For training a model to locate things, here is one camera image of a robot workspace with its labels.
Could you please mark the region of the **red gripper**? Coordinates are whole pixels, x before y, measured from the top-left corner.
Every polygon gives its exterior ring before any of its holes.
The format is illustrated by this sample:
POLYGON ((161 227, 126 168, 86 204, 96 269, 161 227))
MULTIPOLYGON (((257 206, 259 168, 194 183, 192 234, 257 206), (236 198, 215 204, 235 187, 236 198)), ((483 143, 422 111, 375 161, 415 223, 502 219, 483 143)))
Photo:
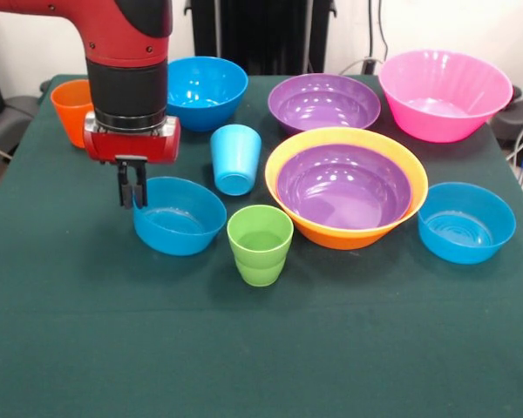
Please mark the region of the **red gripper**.
POLYGON ((176 117, 166 116, 164 122, 150 131, 109 131, 101 126, 93 111, 85 115, 84 145, 88 156, 103 163, 116 163, 119 203, 125 209, 132 207, 132 185, 128 181, 127 159, 132 162, 136 174, 133 187, 137 207, 147 206, 146 162, 149 164, 172 164, 180 146, 181 126, 176 117))

